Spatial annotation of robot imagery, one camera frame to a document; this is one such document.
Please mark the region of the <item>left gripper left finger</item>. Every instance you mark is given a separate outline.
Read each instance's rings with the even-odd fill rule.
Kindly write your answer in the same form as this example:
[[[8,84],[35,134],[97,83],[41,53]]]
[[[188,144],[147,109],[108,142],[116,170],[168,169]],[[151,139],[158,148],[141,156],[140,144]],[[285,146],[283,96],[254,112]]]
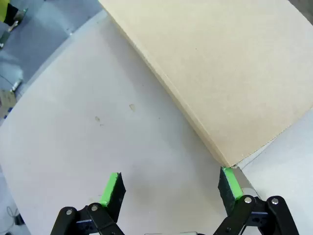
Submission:
[[[122,174],[112,173],[100,201],[62,208],[50,235],[124,235],[117,221],[125,192]]]

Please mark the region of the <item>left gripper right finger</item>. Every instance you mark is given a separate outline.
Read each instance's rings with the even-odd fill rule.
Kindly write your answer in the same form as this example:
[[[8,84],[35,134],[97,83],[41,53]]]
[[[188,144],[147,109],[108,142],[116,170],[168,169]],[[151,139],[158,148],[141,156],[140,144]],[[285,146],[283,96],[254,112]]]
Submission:
[[[261,235],[298,235],[285,199],[275,195],[263,201],[240,168],[221,167],[218,189],[227,217],[214,235],[242,235],[247,227]]]

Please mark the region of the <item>brown cardboard shipping box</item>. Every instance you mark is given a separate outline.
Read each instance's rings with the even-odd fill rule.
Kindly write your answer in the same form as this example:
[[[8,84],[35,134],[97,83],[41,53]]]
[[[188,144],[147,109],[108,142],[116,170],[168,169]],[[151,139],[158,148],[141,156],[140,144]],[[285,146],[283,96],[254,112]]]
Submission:
[[[224,166],[313,108],[313,25],[288,0],[99,2]]]

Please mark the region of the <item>person in yellow apron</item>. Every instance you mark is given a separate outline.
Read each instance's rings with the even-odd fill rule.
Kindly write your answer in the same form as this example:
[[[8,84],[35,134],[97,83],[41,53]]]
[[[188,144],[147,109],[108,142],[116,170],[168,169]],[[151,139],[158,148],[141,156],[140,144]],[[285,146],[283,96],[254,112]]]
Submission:
[[[18,11],[18,8],[14,7],[10,0],[0,0],[0,22],[12,26]]]

